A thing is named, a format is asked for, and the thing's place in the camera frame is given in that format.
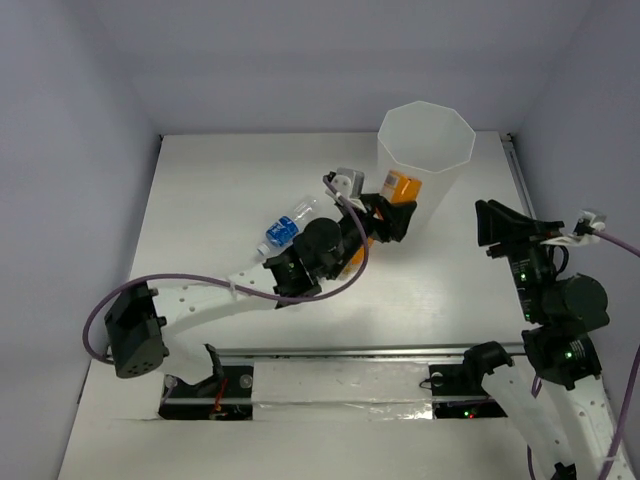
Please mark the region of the aluminium rail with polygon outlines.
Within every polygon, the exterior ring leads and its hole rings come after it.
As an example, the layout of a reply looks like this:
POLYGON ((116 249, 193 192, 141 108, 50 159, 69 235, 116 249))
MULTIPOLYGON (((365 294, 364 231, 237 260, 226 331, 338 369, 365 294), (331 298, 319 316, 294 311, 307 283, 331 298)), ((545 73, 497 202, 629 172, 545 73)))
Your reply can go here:
MULTIPOLYGON (((523 208, 521 214, 538 220, 524 180, 514 140, 506 136, 502 139, 502 145, 511 173, 516 181, 516 189, 523 208)), ((549 253, 553 255, 552 259, 557 270, 556 273, 535 270, 534 265, 527 260, 516 264, 511 264, 507 261, 515 282, 524 319, 540 327, 555 328, 564 321, 559 275, 568 265, 569 254, 565 247, 545 246, 549 248, 549 253)))
POLYGON ((507 351, 522 352, 522 339, 515 331, 457 327, 431 328, 423 325, 383 328, 366 319, 350 319, 335 324, 297 322, 276 324, 260 321, 212 322, 177 336, 189 348, 210 344, 230 353, 285 355, 290 353, 322 355, 360 355, 365 352, 409 352, 465 350, 495 341, 507 351))

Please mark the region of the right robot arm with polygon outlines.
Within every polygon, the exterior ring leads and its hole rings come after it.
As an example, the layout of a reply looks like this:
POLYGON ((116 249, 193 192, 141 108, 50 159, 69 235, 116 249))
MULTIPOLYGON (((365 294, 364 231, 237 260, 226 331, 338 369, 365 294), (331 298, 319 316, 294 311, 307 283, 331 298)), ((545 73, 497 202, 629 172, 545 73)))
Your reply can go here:
POLYGON ((557 250, 606 239, 605 215, 584 210, 564 234, 561 221, 533 219, 495 200, 479 200, 475 210, 479 246, 490 258, 507 260, 523 317, 534 326, 521 336, 535 375, 524 382, 506 350, 487 342, 465 352, 462 384, 486 392, 506 413, 527 445, 531 478, 637 478, 622 437, 639 364, 632 364, 614 417, 589 337, 610 323, 607 293, 590 276, 562 277, 554 262, 557 250))

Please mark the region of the white octagonal plastic bin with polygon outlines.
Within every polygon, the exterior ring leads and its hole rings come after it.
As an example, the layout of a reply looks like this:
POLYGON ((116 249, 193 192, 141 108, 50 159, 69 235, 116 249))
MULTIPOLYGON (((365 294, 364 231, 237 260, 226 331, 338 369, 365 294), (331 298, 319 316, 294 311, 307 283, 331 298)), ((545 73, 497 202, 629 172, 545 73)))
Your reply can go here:
POLYGON ((470 163, 476 133, 454 109, 415 101, 389 110, 377 134, 377 176, 393 170, 422 182, 408 232, 423 230, 470 163))

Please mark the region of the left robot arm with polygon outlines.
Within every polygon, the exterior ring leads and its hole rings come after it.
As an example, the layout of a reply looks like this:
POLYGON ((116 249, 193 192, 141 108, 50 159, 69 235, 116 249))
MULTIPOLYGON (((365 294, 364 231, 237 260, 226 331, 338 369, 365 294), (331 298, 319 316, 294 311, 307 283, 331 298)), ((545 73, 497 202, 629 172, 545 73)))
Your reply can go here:
POLYGON ((318 217, 289 245, 258 265, 225 279, 187 273, 135 278, 106 300, 104 317, 112 365, 120 379, 154 371, 172 375, 197 395, 215 392, 222 381, 219 354, 209 324, 253 311, 274 311, 318 302, 349 288, 324 291, 369 243, 401 242, 417 208, 414 200, 391 203, 380 194, 352 201, 334 196, 340 220, 318 217))

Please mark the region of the aluminium right side rail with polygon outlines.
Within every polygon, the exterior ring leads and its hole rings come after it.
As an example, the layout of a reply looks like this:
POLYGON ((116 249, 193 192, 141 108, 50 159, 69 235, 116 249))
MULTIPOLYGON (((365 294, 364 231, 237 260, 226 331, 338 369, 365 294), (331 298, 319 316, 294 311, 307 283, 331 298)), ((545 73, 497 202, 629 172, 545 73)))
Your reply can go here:
MULTIPOLYGON (((516 189, 523 208, 521 214, 538 220, 524 180, 514 140, 506 136, 502 139, 502 145, 511 173, 516 181, 516 189)), ((534 265, 527 260, 516 264, 511 264, 507 261, 515 282, 524 319, 540 327, 555 328, 564 321, 559 275, 568 265, 569 254, 565 247, 545 246, 549 248, 549 253, 553 255, 552 259, 557 270, 556 273, 535 270, 534 265)))

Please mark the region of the clear bottle blue label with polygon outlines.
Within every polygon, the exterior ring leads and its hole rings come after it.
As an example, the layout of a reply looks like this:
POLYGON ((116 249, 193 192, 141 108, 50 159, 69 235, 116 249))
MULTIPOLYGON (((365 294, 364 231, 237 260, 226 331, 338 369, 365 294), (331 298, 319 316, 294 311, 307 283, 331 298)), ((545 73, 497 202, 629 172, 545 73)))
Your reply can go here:
POLYGON ((257 252, 261 256, 267 256, 286 248, 316 218, 318 212, 319 204, 315 197, 302 198, 266 229, 263 239, 256 246, 257 252))

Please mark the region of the orange bottle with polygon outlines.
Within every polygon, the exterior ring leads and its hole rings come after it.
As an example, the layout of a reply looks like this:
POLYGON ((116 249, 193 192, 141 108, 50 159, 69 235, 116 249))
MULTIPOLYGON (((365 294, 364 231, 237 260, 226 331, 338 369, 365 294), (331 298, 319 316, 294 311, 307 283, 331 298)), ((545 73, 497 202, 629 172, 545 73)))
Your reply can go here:
POLYGON ((349 276, 357 272, 364 260, 364 254, 365 254, 365 248, 360 247, 359 250, 353 255, 351 260, 345 265, 339 278, 342 280, 345 280, 349 276))
POLYGON ((416 201, 422 182, 397 170, 389 170, 380 194, 391 204, 416 201))

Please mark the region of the aluminium front rail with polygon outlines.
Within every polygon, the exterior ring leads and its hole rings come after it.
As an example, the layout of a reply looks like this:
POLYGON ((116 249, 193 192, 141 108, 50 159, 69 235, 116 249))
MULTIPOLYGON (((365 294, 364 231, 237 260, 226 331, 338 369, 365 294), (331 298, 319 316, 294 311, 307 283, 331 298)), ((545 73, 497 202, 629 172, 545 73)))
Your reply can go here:
POLYGON ((276 324, 260 321, 212 322, 177 336, 189 348, 210 344, 230 353, 285 355, 290 353, 322 355, 360 355, 365 352, 409 352, 465 350, 495 341, 507 351, 522 352, 522 339, 515 331, 457 327, 431 328, 423 325, 383 328, 366 319, 350 319, 335 324, 297 322, 276 324))

